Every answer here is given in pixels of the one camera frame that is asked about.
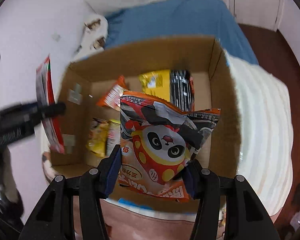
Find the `panda nose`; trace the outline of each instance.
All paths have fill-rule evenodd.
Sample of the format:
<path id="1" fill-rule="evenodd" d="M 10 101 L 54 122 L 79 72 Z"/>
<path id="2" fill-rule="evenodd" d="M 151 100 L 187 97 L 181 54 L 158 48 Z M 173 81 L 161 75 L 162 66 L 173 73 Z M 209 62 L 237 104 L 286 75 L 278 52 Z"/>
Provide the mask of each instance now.
<path id="1" fill-rule="evenodd" d="M 169 145 L 170 142 L 173 143 L 173 139 L 168 135 L 163 136 L 162 140 L 166 141 L 165 145 Z"/>

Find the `blue blanket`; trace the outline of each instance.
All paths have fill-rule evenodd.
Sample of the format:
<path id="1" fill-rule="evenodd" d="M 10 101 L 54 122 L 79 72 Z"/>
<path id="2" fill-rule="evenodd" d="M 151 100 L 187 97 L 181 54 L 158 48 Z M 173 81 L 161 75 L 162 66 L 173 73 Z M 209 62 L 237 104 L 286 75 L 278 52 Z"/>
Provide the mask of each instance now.
<path id="1" fill-rule="evenodd" d="M 221 0 L 166 0 L 106 16 L 105 48 L 168 35 L 213 35 L 231 55 L 258 64 L 242 30 Z"/>

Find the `cardboard box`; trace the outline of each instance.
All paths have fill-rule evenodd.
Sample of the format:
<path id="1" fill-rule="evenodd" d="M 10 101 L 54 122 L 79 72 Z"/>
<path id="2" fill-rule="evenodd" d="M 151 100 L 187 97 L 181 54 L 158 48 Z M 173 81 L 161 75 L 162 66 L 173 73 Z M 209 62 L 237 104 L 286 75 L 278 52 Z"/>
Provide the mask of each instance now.
<path id="1" fill-rule="evenodd" d="M 138 75 L 152 70 L 187 69 L 194 81 L 195 110 L 221 108 L 220 121 L 197 159 L 219 176 L 236 174 L 241 143 L 239 111 L 234 82 L 226 58 L 213 37 L 170 37 L 130 43 L 105 50 L 84 61 L 69 65 L 62 81 L 58 101 L 66 103 L 60 117 L 62 134 L 74 135 L 71 153 L 51 153 L 53 168 L 66 177 L 79 176 L 100 158 L 87 151 L 90 122 L 93 117 L 120 119 L 120 113 L 95 103 L 124 75 L 130 90 L 141 91 Z M 167 201 L 141 195 L 116 186 L 110 198 L 124 198 L 164 212 L 196 212 L 198 201 Z"/>

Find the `dark red floor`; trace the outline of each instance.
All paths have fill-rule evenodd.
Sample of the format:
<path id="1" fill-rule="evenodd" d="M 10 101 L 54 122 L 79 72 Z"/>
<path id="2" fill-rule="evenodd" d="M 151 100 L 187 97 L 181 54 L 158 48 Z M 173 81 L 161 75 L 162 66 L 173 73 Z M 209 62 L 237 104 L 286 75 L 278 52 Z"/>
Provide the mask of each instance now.
<path id="1" fill-rule="evenodd" d="M 291 152 L 293 183 L 287 201 L 274 225 L 283 236 L 292 216 L 300 210 L 300 66 L 291 48 L 277 31 L 240 25 L 257 56 L 259 65 L 284 82 L 290 95 L 294 131 Z"/>

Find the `cartoon panda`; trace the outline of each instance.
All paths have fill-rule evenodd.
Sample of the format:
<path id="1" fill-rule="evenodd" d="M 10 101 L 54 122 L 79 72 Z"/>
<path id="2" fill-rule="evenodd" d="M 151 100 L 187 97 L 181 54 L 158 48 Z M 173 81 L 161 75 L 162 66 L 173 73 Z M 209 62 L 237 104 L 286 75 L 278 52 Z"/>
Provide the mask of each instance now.
<path id="1" fill-rule="evenodd" d="M 131 133 L 133 150 L 152 181 L 165 185 L 190 159 L 186 142 L 178 134 L 178 129 L 170 125 L 140 126 L 134 121 L 128 121 L 126 127 L 135 128 Z"/>

